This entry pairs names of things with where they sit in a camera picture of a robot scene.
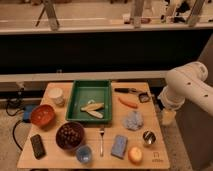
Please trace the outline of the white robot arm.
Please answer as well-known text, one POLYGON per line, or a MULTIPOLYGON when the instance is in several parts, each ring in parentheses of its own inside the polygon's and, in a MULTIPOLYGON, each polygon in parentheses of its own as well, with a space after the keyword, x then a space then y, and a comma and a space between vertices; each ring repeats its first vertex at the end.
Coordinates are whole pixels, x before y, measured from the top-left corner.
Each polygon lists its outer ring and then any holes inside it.
POLYGON ((201 62, 190 62, 166 73, 166 86, 158 96, 164 108, 177 111, 185 100, 213 116, 213 87, 205 83, 208 69, 201 62))

